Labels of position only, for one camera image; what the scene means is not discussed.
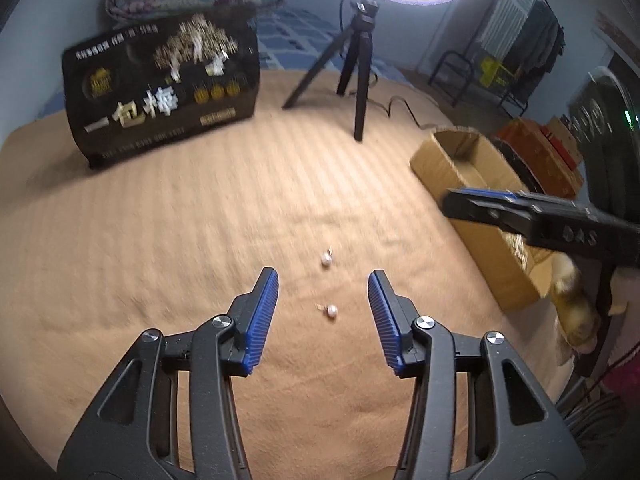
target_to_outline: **black cable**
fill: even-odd
[[[338,17],[340,18],[340,33],[344,32],[344,22],[342,21],[342,8],[344,7],[344,1],[345,0],[340,0],[340,11],[338,14]],[[344,47],[342,47],[340,49],[340,57],[344,59]]]
[[[587,390],[587,392],[580,398],[580,400],[578,400],[578,402],[576,402],[574,404],[574,406],[567,412],[565,418],[569,417],[573,411],[580,406],[580,404],[582,404],[582,402],[584,401],[584,399],[586,399],[587,397],[589,397],[591,395],[591,392],[593,390],[596,389],[596,387],[598,386],[598,384],[600,384],[602,382],[602,380],[607,376],[607,374],[610,373],[610,371],[612,371],[614,368],[616,368],[620,363],[626,361],[629,357],[631,357],[638,349],[640,348],[640,341],[638,341],[635,345],[633,345],[633,347],[631,348],[631,350],[629,350],[629,352],[627,352],[626,354],[624,354],[620,359],[616,360],[615,362],[613,362],[612,364],[610,364],[609,366],[607,366],[606,370],[604,370],[604,372],[602,373],[602,375],[600,377],[598,377],[598,379],[593,383],[593,386],[591,388],[589,388]]]
[[[584,387],[584,381],[585,381],[584,377],[579,378],[577,381],[575,381],[574,386],[572,386],[571,389],[567,393],[565,393],[558,400],[558,402],[556,402],[556,409],[558,410],[558,412],[562,412],[561,407],[564,406],[566,402],[570,400],[571,397],[573,397],[578,390]]]
[[[378,74],[374,73],[374,76],[376,77],[376,80],[374,81],[374,83],[369,88],[373,88],[378,82]],[[354,97],[354,95],[356,95],[356,94],[357,94],[356,91],[349,92],[349,97]],[[386,116],[389,119],[391,118],[392,105],[396,101],[400,101],[402,104],[404,104],[406,109],[409,110],[409,114],[411,115],[411,118],[414,120],[415,125],[418,126],[418,128],[420,128],[421,130],[423,130],[423,131],[424,130],[428,130],[429,128],[433,128],[434,126],[436,126],[436,124],[434,124],[434,123],[420,124],[418,122],[418,119],[415,117],[414,111],[411,110],[411,107],[409,106],[409,103],[407,102],[407,100],[404,97],[401,97],[399,95],[391,96],[391,99],[389,99],[389,104],[387,106],[385,106],[382,103],[379,103],[377,101],[374,101],[373,99],[367,98],[367,103],[370,103],[370,104],[372,104],[374,106],[377,106],[378,108],[382,108],[385,111]]]
[[[344,23],[342,22],[342,8],[344,7],[344,1],[345,0],[340,0],[340,32],[344,32]]]
[[[567,416],[565,423],[584,456],[587,470],[600,462],[627,419],[625,403],[616,394],[605,394]]]

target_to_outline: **blue gripper pad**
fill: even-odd
[[[233,300],[227,314],[236,322],[236,330],[221,352],[229,375],[246,377],[260,362],[277,301],[278,273],[271,267],[262,270],[254,290]]]
[[[367,294],[386,364],[397,376],[414,376],[415,365],[424,362],[424,349],[414,344],[412,335],[411,325],[418,317],[414,304],[396,296],[384,270],[369,275]]]
[[[458,193],[469,194],[475,197],[484,197],[484,198],[497,198],[497,199],[505,199],[505,198],[513,198],[518,199],[519,197],[511,192],[511,191],[497,191],[493,189],[476,189],[473,187],[461,187],[460,189],[456,189]]]

